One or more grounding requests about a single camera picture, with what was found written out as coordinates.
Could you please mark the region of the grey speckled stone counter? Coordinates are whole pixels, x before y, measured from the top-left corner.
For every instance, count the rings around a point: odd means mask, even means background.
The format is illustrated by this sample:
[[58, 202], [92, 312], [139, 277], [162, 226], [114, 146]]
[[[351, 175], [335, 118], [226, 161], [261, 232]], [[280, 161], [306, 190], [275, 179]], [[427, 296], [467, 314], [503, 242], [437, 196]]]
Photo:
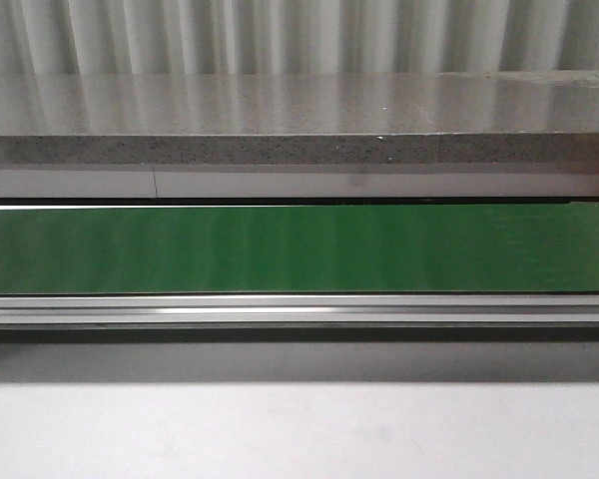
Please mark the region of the grey speckled stone counter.
[[0, 202], [599, 201], [599, 72], [0, 75]]

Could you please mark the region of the green conveyor belt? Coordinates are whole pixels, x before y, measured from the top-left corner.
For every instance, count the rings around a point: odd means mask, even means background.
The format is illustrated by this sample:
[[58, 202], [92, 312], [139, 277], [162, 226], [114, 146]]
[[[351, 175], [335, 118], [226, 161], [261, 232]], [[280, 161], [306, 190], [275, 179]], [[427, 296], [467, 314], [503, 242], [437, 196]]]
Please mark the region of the green conveyor belt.
[[599, 204], [0, 211], [0, 294], [599, 292]]

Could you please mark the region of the white pleated curtain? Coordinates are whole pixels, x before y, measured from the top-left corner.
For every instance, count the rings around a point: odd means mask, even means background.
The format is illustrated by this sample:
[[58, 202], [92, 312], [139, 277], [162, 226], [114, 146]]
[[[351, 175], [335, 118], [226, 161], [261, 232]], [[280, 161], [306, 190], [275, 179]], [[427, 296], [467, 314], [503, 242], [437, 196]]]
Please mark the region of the white pleated curtain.
[[0, 1], [0, 74], [599, 70], [599, 1]]

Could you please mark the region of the aluminium conveyor side rail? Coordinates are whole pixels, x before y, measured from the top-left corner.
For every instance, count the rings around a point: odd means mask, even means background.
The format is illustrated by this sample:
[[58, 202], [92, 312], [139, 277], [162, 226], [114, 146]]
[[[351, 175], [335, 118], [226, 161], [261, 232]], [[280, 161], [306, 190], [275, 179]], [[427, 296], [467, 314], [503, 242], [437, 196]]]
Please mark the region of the aluminium conveyor side rail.
[[0, 329], [599, 325], [599, 294], [201, 293], [0, 296]]

